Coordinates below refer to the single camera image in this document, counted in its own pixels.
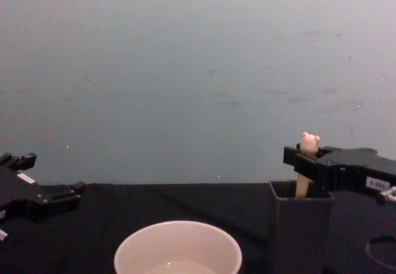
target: robotic arm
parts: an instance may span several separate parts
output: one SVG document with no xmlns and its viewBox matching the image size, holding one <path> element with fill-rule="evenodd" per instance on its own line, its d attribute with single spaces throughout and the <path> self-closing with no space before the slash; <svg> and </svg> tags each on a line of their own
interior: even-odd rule
<svg viewBox="0 0 396 274">
<path fill-rule="evenodd" d="M 371 148 L 321 147 L 312 159 L 297 144 L 284 148 L 283 162 L 323 191 L 354 191 L 375 197 L 379 204 L 396 205 L 396 161 L 377 153 Z"/>
<path fill-rule="evenodd" d="M 0 222 L 18 216 L 33 221 L 44 220 L 48 215 L 76 208 L 84 191 L 85 183 L 65 186 L 64 190 L 49 193 L 22 170 L 34 167 L 36 155 L 17 157 L 11 153 L 0 156 Z M 0 241 L 7 233 L 0 230 Z"/>
</svg>

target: black table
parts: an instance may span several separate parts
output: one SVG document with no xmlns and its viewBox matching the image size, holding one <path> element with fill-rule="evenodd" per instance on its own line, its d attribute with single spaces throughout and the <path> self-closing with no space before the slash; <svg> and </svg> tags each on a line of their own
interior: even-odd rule
<svg viewBox="0 0 396 274">
<path fill-rule="evenodd" d="M 324 273 L 392 273 L 369 259 L 364 248 L 374 236 L 396 236 L 394 207 L 359 194 L 334 194 Z M 89 184 L 73 212 L 42 223 L 2 223 L 9 240 L 0 244 L 0 273 L 115 273 L 114 254 L 128 235 L 169 220 L 224 229 L 243 252 L 241 274 L 266 273 L 268 196 L 267 184 Z M 389 246 L 379 254 L 395 250 Z"/>
</svg>

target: bowl rim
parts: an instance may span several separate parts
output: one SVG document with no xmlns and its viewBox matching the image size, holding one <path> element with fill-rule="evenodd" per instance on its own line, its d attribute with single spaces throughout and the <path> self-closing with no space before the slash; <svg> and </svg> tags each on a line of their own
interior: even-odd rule
<svg viewBox="0 0 396 274">
<path fill-rule="evenodd" d="M 238 244 L 238 243 L 236 242 L 236 240 L 234 239 L 234 237 L 231 236 L 230 234 L 228 234 L 226 231 L 224 231 L 224 230 L 222 230 L 222 229 L 220 229 L 220 228 L 217 228 L 216 226 L 213 226 L 213 225 L 210 225 L 210 224 L 207 224 L 207 223 L 201 223 L 201 222 L 199 222 L 199 221 L 190 221 L 190 220 L 173 220 L 173 221 L 164 221 L 164 222 L 161 222 L 161 223 L 155 223 L 155 224 L 153 224 L 153 225 L 146 226 L 146 227 L 144 227 L 144 228 L 142 228 L 142 229 L 140 229 L 140 230 L 138 230 L 138 231 L 132 233 L 131 235 L 129 235 L 129 236 L 118 246 L 117 251 L 116 251 L 116 254 L 114 255 L 114 267 L 115 267 L 115 270 L 116 270 L 117 274 L 120 273 L 120 268 L 119 268 L 119 265 L 118 265 L 118 263 L 117 263 L 117 261 L 119 260 L 120 252 L 121 252 L 122 249 L 126 246 L 127 242 L 128 242 L 130 239 L 136 237 L 137 235 L 143 234 L 143 233 L 145 233 L 146 231 L 148 231 L 148 230 L 150 230 L 150 229 L 152 229 L 152 228 L 154 228 L 154 227 L 166 226 L 166 225 L 173 225 L 173 224 L 176 224 L 176 223 L 177 223 L 177 224 L 184 224 L 184 225 L 192 224 L 192 225 L 203 226 L 203 227 L 206 227 L 206 228 L 213 229 L 214 231 L 216 231 L 216 232 L 218 232 L 218 233 L 224 235 L 224 236 L 227 238 L 227 240 L 229 240 L 229 241 L 232 243 L 232 245 L 234 246 L 234 248 L 236 249 L 236 255 L 237 255 L 236 265 L 235 265 L 233 271 L 232 271 L 230 274 L 238 274 L 238 271 L 241 269 L 241 265 L 242 265 L 242 251 L 241 251 L 241 248 L 240 248 L 239 244 Z"/>
</svg>

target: black cup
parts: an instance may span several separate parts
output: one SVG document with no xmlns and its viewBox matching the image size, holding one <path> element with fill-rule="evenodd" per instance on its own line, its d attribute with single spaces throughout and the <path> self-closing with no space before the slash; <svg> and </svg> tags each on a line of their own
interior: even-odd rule
<svg viewBox="0 0 396 274">
<path fill-rule="evenodd" d="M 271 273 L 322 273 L 333 195 L 310 183 L 307 197 L 296 199 L 296 181 L 270 181 L 269 185 Z"/>
</svg>

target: white bowl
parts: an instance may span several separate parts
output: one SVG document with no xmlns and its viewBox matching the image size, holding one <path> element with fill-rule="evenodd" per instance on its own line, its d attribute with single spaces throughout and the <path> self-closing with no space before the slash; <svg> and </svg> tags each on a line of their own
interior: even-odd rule
<svg viewBox="0 0 396 274">
<path fill-rule="evenodd" d="M 117 274 L 237 274 L 238 243 L 215 226 L 169 221 L 143 228 L 118 247 Z"/>
</svg>

